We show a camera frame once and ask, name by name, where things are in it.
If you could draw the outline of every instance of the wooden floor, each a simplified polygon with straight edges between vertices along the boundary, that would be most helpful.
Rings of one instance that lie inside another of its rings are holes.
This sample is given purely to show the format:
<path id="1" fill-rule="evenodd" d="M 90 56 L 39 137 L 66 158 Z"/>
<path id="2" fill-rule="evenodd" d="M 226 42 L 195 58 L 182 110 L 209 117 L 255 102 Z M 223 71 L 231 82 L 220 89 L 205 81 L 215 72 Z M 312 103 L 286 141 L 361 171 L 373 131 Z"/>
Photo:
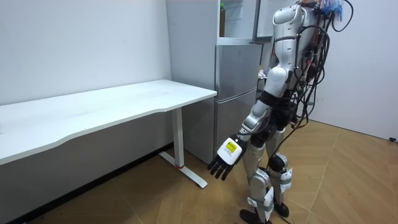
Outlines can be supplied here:
<path id="1" fill-rule="evenodd" d="M 281 153 L 293 167 L 292 188 L 285 194 L 289 221 L 397 223 L 397 144 L 311 122 L 285 142 Z M 248 207 L 242 163 L 223 182 L 185 155 L 187 166 L 208 182 L 205 189 L 157 156 L 30 223 L 244 223 L 238 215 Z M 277 215 L 271 220 L 283 223 Z"/>

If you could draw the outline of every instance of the table leg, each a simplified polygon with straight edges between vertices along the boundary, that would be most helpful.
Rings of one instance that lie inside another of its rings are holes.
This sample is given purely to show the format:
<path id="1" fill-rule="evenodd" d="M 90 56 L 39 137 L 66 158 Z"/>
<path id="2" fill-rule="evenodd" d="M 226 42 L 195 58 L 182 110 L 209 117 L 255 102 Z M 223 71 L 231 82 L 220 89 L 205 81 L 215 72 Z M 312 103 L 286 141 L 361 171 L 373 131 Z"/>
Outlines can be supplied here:
<path id="1" fill-rule="evenodd" d="M 170 156 L 166 152 L 161 152 L 159 155 L 175 165 L 181 172 L 191 178 L 201 188 L 206 187 L 207 182 L 201 177 L 196 175 L 190 169 L 184 166 L 184 147 L 183 147 L 183 134 L 182 134 L 182 112 L 181 108 L 172 110 L 173 118 L 173 137 L 174 137 L 174 156 Z"/>

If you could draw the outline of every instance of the white table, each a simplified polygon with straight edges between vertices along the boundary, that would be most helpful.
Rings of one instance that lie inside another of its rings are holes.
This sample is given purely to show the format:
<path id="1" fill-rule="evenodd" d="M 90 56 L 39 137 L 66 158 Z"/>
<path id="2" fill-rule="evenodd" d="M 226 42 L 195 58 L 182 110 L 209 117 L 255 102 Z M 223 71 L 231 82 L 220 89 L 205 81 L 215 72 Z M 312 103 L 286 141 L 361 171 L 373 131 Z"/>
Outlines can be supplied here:
<path id="1" fill-rule="evenodd" d="M 184 167 L 181 107 L 216 94 L 157 80 L 0 106 L 0 165 L 78 136 L 172 110 L 175 159 L 165 152 L 160 155 L 203 188 L 206 181 Z"/>

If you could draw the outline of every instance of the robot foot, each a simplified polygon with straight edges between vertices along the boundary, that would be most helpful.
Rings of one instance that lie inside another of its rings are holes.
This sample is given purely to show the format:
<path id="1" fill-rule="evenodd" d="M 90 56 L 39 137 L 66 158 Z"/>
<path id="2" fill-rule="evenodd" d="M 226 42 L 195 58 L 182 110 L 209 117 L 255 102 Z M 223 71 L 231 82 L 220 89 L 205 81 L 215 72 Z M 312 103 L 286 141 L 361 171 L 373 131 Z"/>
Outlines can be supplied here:
<path id="1" fill-rule="evenodd" d="M 245 209 L 241 210 L 239 216 L 243 221 L 245 221 L 248 224 L 264 224 L 263 222 L 260 221 L 259 216 L 256 213 L 250 212 Z"/>
<path id="2" fill-rule="evenodd" d="M 289 217 L 289 208 L 284 203 L 282 203 L 281 205 L 275 203 L 274 210 L 282 217 Z"/>

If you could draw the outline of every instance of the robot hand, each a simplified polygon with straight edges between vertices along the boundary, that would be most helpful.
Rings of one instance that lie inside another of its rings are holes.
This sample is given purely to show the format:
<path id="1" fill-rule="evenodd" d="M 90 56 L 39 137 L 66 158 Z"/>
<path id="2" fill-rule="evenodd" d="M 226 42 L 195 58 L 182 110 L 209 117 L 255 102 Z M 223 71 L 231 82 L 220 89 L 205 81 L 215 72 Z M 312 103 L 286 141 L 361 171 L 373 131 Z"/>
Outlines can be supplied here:
<path id="1" fill-rule="evenodd" d="M 216 174 L 216 179 L 224 172 L 221 180 L 225 180 L 235 164 L 241 160 L 246 149 L 246 142 L 240 140 L 237 135 L 230 136 L 217 150 L 217 156 L 207 169 L 210 170 L 211 175 Z"/>

